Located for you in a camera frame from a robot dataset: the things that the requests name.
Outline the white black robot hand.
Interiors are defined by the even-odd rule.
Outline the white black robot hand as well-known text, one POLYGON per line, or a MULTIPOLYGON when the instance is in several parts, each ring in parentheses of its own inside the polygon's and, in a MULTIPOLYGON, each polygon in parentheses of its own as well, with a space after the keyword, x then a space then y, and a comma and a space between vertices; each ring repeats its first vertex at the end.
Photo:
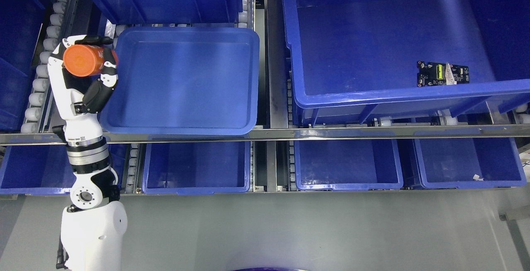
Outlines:
MULTIPOLYGON (((105 145, 98 113, 117 88, 118 74, 75 77, 68 73, 64 68, 63 54, 66 48, 78 43, 111 48, 113 39, 107 36, 74 35, 61 39, 52 51, 48 59, 49 80, 59 116, 65 122, 54 126, 52 132, 71 147, 105 145)), ((111 52, 105 50, 104 57, 104 66, 107 67, 104 72, 117 69, 111 52)))

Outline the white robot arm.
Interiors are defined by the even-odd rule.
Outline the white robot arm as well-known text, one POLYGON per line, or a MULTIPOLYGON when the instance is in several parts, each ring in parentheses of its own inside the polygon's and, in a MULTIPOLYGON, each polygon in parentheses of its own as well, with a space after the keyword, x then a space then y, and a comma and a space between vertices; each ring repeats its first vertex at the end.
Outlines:
POLYGON ((66 151, 75 182, 61 216, 55 268, 119 271, 128 218, 106 139, 69 141, 66 151))

